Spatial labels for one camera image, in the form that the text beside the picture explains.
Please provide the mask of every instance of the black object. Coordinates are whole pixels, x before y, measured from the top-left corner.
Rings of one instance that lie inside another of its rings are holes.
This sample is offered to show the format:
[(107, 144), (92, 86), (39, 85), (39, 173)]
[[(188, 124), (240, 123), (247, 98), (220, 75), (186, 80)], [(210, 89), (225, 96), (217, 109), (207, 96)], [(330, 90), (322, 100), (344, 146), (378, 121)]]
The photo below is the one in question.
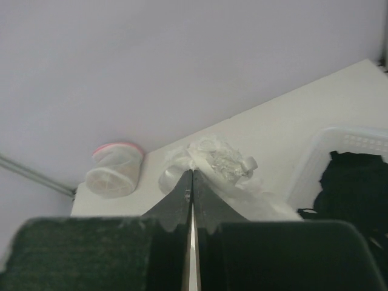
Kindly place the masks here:
[(198, 171), (141, 218), (28, 222), (0, 290), (185, 290), (192, 205), (202, 291), (386, 290), (352, 226), (249, 222)]
[(388, 164), (381, 156), (330, 153), (321, 178), (322, 192), (305, 219), (340, 219), (354, 224), (369, 243), (388, 283)]

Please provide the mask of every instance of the transparent plastic wrap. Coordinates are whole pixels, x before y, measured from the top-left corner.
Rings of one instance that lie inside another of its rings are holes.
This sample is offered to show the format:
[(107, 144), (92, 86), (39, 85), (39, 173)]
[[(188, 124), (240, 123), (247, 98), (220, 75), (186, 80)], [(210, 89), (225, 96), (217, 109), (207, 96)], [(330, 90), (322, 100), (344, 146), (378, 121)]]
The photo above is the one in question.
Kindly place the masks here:
[(167, 154), (159, 188), (167, 195), (186, 170), (198, 169), (219, 197), (251, 221), (302, 220), (275, 194), (261, 193), (261, 179), (253, 174), (257, 167), (254, 158), (244, 159), (225, 139), (205, 136)]

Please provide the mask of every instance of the wall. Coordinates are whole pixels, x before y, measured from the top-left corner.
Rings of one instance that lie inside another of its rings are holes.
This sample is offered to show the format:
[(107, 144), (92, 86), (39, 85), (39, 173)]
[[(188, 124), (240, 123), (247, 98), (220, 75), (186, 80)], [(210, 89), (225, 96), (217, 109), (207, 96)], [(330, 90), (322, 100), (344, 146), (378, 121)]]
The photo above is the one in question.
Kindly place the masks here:
[(365, 58), (385, 0), (3, 0), (0, 152), (76, 187), (105, 142), (147, 151)]
[(18, 227), (40, 216), (69, 216), (72, 199), (0, 168), (0, 257)]

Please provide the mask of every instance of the black fabric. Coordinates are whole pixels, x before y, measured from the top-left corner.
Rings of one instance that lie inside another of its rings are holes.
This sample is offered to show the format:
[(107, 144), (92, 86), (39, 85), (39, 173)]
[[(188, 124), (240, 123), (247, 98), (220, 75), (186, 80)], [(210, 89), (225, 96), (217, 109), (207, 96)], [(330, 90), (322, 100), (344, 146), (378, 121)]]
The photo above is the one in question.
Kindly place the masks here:
[(388, 164), (381, 156), (331, 152), (313, 209), (298, 209), (305, 219), (351, 222), (369, 243), (388, 283)]

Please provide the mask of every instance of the gray wall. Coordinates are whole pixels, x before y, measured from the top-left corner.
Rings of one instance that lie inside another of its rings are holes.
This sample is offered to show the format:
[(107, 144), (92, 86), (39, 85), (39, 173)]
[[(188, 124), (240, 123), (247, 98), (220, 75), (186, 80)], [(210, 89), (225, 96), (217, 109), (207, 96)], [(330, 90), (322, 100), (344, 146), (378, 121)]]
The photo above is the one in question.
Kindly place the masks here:
[(385, 0), (1, 0), (0, 152), (76, 186), (383, 46)]
[(69, 216), (71, 211), (71, 198), (0, 168), (0, 258), (27, 219)]

